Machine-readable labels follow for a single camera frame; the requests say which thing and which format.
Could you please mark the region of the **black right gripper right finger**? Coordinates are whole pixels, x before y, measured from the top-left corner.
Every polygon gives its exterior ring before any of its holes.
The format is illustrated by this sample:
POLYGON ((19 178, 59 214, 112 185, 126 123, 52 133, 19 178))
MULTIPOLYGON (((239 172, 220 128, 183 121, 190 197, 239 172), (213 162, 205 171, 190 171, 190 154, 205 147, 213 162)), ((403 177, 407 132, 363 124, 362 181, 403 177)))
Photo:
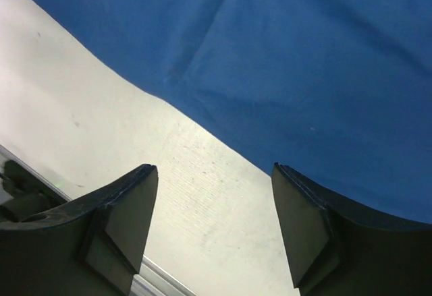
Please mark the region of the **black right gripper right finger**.
POLYGON ((431 225, 380 212, 275 164, 273 198, 301 295, 430 295, 431 225))

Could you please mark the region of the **blue surgical wrap cloth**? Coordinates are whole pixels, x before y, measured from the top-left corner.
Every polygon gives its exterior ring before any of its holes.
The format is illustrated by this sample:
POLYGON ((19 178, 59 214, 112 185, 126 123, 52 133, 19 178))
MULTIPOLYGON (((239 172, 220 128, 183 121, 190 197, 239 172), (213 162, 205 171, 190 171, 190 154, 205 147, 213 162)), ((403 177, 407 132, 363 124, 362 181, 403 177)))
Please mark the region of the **blue surgical wrap cloth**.
POLYGON ((33 0, 251 163, 431 222, 431 0, 33 0))

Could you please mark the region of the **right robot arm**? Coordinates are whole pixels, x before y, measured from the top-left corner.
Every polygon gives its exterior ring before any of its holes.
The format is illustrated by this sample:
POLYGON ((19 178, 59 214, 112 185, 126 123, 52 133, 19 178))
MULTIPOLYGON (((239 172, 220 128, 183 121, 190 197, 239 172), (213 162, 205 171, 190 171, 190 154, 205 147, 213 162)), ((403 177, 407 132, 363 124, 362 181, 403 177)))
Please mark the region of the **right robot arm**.
MULTIPOLYGON (((301 295, 430 295, 431 226, 373 210, 287 166, 273 197, 301 295)), ((158 186, 153 165, 66 200, 14 160, 1 186, 2 295, 129 295, 158 186)))

